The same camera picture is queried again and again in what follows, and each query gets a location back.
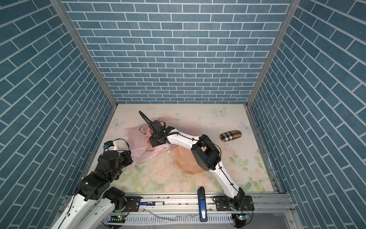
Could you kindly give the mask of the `pink plastic bag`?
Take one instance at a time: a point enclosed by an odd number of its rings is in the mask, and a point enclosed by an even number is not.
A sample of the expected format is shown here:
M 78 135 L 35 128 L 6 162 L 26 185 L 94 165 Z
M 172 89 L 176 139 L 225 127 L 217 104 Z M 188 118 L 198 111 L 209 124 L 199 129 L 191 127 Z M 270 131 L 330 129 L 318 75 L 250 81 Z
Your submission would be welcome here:
M 126 129 L 126 141 L 130 146 L 133 160 L 132 167 L 138 162 L 151 159 L 170 149 L 171 146 L 169 144 L 153 147 L 149 139 L 151 133 L 152 131 L 148 128 L 147 124 Z

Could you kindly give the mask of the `pink faceted bowl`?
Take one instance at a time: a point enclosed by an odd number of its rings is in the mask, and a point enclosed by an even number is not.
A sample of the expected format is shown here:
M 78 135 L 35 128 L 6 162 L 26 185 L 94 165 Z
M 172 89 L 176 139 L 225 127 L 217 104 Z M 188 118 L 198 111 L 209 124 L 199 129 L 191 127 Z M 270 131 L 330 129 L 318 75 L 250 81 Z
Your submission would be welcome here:
M 197 175 L 206 172 L 197 164 L 191 150 L 178 146 L 173 150 L 173 154 L 175 166 L 185 174 Z

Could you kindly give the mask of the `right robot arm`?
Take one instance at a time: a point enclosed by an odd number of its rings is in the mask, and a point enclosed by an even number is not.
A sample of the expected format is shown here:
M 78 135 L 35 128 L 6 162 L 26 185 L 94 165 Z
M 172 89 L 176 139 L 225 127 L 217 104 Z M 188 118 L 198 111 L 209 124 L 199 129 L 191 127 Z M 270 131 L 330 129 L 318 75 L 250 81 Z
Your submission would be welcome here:
M 150 143 L 153 147 L 163 144 L 181 146 L 192 152 L 198 166 L 210 172 L 222 187 L 228 205 L 235 210 L 241 210 L 244 206 L 245 192 L 229 176 L 222 161 L 221 151 L 211 139 L 206 136 L 192 136 L 182 133 L 174 127 L 166 127 L 157 120 L 146 120 L 151 136 Z

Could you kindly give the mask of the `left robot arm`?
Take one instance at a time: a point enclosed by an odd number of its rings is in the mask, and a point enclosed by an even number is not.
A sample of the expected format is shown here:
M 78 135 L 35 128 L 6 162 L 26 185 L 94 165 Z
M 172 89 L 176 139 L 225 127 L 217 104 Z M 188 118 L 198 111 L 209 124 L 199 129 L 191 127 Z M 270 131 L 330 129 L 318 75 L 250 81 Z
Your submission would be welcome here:
M 129 150 L 110 150 L 98 157 L 95 171 L 77 185 L 70 203 L 53 229 L 95 229 L 114 210 L 128 207 L 125 192 L 110 187 L 133 163 Z

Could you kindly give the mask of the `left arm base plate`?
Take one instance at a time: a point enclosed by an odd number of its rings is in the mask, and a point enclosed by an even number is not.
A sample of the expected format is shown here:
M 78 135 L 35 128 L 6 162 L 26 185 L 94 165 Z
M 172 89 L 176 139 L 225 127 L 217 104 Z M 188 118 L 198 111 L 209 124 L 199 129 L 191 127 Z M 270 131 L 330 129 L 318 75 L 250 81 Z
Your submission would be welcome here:
M 142 197 L 140 196 L 125 197 L 122 212 L 138 212 L 141 199 Z

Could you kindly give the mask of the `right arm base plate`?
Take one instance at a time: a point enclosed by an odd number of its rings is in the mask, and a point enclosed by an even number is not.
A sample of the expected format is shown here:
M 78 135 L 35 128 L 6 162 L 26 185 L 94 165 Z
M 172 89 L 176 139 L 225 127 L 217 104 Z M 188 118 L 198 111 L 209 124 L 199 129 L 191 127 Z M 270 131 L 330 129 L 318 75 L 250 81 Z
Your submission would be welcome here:
M 225 195 L 214 196 L 213 201 L 217 211 L 254 211 L 254 203 L 251 196 L 241 198 L 229 198 Z

